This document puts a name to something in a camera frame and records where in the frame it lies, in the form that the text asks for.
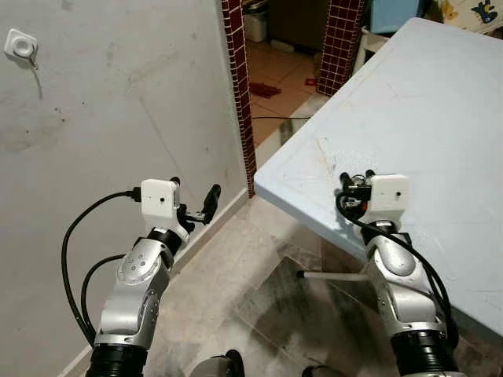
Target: black cylindrical joint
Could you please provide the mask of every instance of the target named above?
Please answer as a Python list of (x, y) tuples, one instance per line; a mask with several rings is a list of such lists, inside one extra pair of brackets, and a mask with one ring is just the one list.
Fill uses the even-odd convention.
[(86, 377), (142, 377), (147, 350), (137, 346), (95, 346)]
[(425, 372), (458, 372), (453, 349), (435, 330), (401, 332), (391, 338), (400, 375)]
[[(383, 232), (386, 232), (389, 234), (395, 234), (397, 232), (395, 224), (391, 221), (388, 221), (388, 220), (371, 222), (369, 225), (373, 226), (374, 228), (378, 228), (378, 229), (382, 230)], [(370, 240), (372, 238), (374, 238), (375, 236), (379, 236), (379, 233), (373, 229), (362, 228), (361, 233), (362, 233), (363, 243), (365, 245), (368, 245)]]
[(152, 229), (147, 236), (149, 240), (157, 240), (164, 243), (171, 255), (175, 255), (180, 246), (182, 245), (182, 239), (171, 230), (167, 230), (166, 232), (160, 232), (158, 230)]

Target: blue bin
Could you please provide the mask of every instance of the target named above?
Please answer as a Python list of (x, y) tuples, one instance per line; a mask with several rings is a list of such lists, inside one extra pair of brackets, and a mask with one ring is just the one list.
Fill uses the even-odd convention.
[(424, 0), (372, 0), (370, 31), (394, 33), (409, 18), (424, 14)]

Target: table surface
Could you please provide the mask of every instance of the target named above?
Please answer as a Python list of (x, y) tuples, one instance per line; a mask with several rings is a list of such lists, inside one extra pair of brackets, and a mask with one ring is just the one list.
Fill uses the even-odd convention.
[(259, 196), (364, 259), (339, 175), (409, 177), (402, 230), (453, 306), (503, 335), (503, 43), (411, 19), (255, 175)]

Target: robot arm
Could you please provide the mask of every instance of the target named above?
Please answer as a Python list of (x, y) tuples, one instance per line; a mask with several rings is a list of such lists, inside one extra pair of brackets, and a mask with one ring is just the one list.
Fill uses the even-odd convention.
[[(341, 174), (340, 213), (352, 221), (366, 248), (364, 273), (376, 289), (378, 307), (402, 376), (463, 376), (453, 358), (457, 330), (449, 299), (435, 270), (399, 232), (408, 180), (402, 175)], [(440, 295), (436, 285), (441, 287)]]
[(189, 221), (208, 224), (220, 196), (220, 186), (214, 185), (204, 209), (190, 214), (180, 204), (178, 191), (177, 178), (141, 183), (141, 212), (148, 235), (138, 238), (117, 266), (116, 282), (94, 339), (88, 377), (142, 375), (174, 256), (194, 230)]

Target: red tile floor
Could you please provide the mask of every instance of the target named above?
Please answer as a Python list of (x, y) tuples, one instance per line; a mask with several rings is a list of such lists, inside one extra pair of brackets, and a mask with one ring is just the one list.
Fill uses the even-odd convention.
[[(314, 78), (314, 57), (302, 53), (284, 53), (268, 42), (246, 41), (246, 55), (250, 82), (265, 83), (281, 89), (270, 99), (251, 95), (252, 116), (290, 116), (315, 92), (306, 86), (306, 79)], [(253, 119), (255, 147), (267, 139), (281, 124), (281, 119)]]

